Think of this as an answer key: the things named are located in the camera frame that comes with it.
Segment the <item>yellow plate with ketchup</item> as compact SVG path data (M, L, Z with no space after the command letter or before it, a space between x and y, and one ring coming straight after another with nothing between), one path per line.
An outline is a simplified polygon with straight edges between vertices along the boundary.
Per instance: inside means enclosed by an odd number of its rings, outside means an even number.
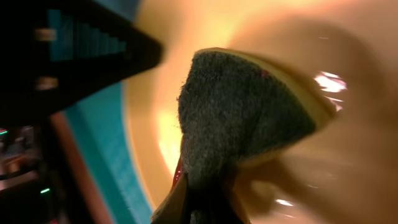
M124 82L131 157L151 208L172 186L177 97L195 51L231 48L293 70L340 106L323 130L240 172L252 223L397 222L397 2L142 1L161 63Z

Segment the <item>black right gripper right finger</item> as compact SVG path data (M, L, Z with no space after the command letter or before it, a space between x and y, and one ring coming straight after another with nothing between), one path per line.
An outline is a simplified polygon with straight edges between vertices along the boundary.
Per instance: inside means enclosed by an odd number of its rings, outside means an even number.
M233 207L233 193L230 188L220 184L211 186L211 223L243 224L243 220Z

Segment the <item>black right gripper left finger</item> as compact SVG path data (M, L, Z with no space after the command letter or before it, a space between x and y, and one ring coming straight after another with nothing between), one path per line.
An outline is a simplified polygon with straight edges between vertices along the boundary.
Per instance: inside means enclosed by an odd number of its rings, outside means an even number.
M202 192L190 187L186 174L180 180L186 183L180 223L202 224Z

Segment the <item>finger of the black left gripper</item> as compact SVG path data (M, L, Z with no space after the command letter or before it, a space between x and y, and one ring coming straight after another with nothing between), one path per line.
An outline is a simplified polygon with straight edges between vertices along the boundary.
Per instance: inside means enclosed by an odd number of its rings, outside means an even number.
M2 1L1 123L38 123L155 67L161 54L97 1Z

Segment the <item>yellow green sponge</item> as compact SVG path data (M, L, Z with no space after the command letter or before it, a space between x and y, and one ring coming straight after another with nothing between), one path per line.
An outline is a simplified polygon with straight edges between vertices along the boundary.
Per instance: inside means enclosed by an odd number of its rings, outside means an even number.
M180 223L184 180L202 192L211 223L211 186L231 189L240 167L275 158L324 127L334 109L285 70L243 52L197 51L178 98L180 177L152 223Z

